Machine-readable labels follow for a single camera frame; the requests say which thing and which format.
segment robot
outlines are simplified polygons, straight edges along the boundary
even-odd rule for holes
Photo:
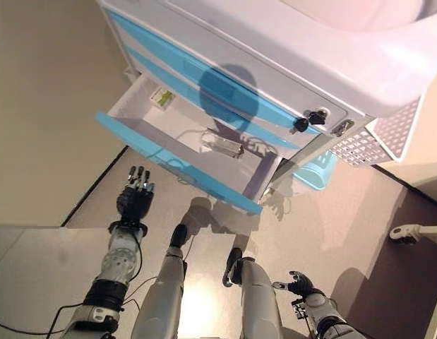
[[[150,173],[143,167],[132,167],[116,206],[120,221],[113,222],[108,252],[102,260],[100,274],[92,282],[83,303],[75,310],[61,335],[63,339],[115,339],[119,312],[132,279],[141,268],[140,241],[148,228],[140,222],[149,211],[155,185],[149,183]],[[150,287],[133,326],[131,339],[173,339],[181,313],[181,300],[187,263],[181,247],[188,228],[177,225],[157,279]],[[137,255],[140,254],[140,268]],[[241,286],[243,326],[241,338],[282,339],[282,324],[275,289],[299,295],[292,302],[298,319],[306,319],[313,339],[363,339],[358,331],[339,315],[331,301],[302,273],[292,271],[290,283],[270,281],[253,258],[242,257],[234,248],[229,253],[223,285]]]

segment baseboard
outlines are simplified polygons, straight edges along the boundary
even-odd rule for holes
[[[401,180],[401,178],[396,177],[393,173],[389,172],[388,170],[382,168],[379,165],[372,165],[372,167],[374,169],[376,169],[377,171],[383,173],[384,175],[387,175],[392,180],[395,180],[399,184],[403,185],[404,187],[406,187],[410,191],[414,192],[415,194],[420,195],[422,198],[424,198],[425,200],[427,200],[428,202],[434,204],[437,207],[437,201],[435,199],[431,198],[430,196],[428,196],[427,194],[425,194],[423,191],[421,191],[417,187],[414,187],[414,186],[408,184],[405,180]]]
[[[77,202],[76,206],[72,209],[72,211],[68,214],[66,219],[63,221],[60,227],[65,227],[69,220],[76,214],[77,210],[82,206],[85,200],[90,196],[90,194],[94,191],[96,186],[104,179],[107,173],[113,168],[113,166],[118,162],[118,160],[123,156],[123,154],[127,151],[128,146],[125,146],[121,152],[113,159],[113,161],[108,165],[105,171],[96,179],[96,181],[91,185],[91,187],[83,194],[82,198]]]

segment floor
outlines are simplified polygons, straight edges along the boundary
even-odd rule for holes
[[[143,269],[130,291],[157,274],[175,225],[188,223],[184,247],[188,272],[180,338],[238,338],[240,289],[221,277],[236,245],[264,267],[272,280],[288,281],[290,270],[307,274],[331,296],[357,328],[377,339],[423,338],[437,298],[437,246],[386,241],[402,223],[437,225],[437,207],[408,192],[375,169],[343,162],[329,187],[291,199],[271,196],[261,215],[236,212],[128,150],[63,230],[0,228],[0,320],[19,328],[47,328],[59,305],[82,300],[100,269],[107,226],[118,217],[116,196],[131,165],[146,165],[156,184],[144,223]],[[149,283],[135,294],[141,304]],[[278,292],[285,337],[305,338],[296,320],[293,295]],[[70,317],[59,320],[62,327]],[[117,338],[129,338],[137,314],[129,304]],[[0,338],[22,338],[0,329]]]

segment blue basket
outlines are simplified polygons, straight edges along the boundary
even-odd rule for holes
[[[329,150],[319,155],[292,176],[317,191],[323,190],[331,178],[337,157]]]

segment black knob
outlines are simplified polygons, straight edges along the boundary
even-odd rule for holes
[[[324,125],[325,118],[326,112],[323,110],[309,113],[309,122],[311,123],[311,125]]]
[[[298,132],[304,132],[305,130],[308,129],[308,126],[309,126],[309,121],[306,118],[297,119],[294,122],[294,128]]]

